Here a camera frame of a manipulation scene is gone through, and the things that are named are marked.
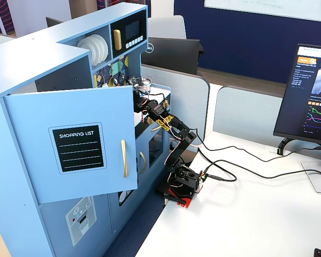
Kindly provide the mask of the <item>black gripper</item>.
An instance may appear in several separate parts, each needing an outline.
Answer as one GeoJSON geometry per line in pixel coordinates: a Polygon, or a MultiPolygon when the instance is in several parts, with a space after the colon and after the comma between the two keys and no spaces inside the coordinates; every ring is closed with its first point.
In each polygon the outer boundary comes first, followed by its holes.
{"type": "Polygon", "coordinates": [[[149,100],[149,92],[141,89],[135,89],[133,90],[133,104],[134,104],[134,112],[146,112],[149,113],[151,108],[148,106],[150,100],[149,100]]]}

